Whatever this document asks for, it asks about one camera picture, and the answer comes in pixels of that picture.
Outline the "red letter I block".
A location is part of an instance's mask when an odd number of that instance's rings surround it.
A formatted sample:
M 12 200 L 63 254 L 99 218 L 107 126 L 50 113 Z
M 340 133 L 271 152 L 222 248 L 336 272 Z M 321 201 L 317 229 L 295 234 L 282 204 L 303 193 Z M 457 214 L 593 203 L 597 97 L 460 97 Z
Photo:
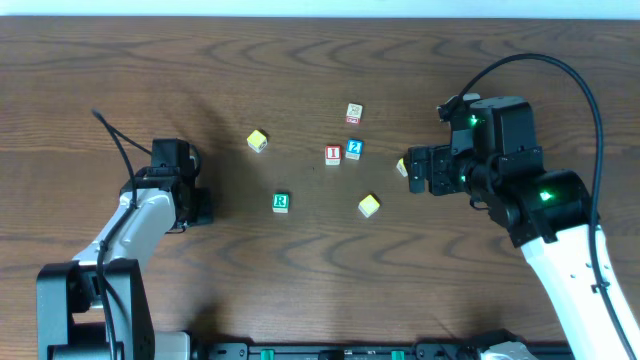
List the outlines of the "red letter I block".
M 325 164 L 336 166 L 341 163 L 342 149 L 339 145 L 327 145 L 325 147 Z

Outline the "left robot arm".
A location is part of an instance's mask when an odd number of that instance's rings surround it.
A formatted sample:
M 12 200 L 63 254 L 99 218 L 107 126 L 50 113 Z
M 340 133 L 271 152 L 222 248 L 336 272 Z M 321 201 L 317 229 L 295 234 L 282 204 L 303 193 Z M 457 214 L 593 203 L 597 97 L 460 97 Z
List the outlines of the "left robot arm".
M 167 234 L 211 223 L 210 192 L 196 185 L 201 165 L 188 142 L 154 140 L 150 165 L 121 188 L 99 235 L 72 260 L 40 270 L 39 358 L 205 358 L 188 332 L 155 330 L 142 278 Z

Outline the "blue number 2 block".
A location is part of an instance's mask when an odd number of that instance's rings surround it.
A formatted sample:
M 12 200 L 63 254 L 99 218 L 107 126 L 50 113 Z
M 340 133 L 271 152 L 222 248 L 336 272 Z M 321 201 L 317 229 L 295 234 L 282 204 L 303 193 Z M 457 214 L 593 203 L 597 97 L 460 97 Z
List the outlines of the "blue number 2 block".
M 345 148 L 345 157 L 347 159 L 359 160 L 362 154 L 364 143 L 358 139 L 349 139 Z

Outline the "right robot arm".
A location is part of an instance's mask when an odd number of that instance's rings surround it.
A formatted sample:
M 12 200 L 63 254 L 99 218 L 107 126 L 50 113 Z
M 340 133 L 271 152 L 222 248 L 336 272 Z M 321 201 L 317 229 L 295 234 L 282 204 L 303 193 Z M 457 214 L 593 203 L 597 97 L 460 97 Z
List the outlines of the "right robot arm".
M 603 231 L 589 231 L 586 185 L 571 170 L 545 170 L 529 103 L 472 94 L 448 122 L 449 143 L 409 148 L 410 192 L 485 204 L 543 284 L 575 358 L 637 357 L 639 326 Z

